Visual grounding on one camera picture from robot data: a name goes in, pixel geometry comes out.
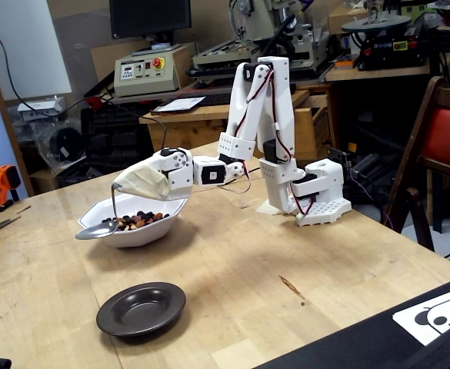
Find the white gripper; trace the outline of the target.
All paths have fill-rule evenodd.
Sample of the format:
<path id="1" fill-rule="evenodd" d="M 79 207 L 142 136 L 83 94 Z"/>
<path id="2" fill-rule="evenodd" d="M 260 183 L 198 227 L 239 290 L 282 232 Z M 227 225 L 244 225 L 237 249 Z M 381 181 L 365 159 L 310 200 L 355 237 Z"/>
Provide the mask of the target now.
<path id="1" fill-rule="evenodd" d="M 126 168 L 114 180 L 118 190 L 166 201 L 188 198 L 193 186 L 192 154 L 184 148 L 163 148 Z"/>

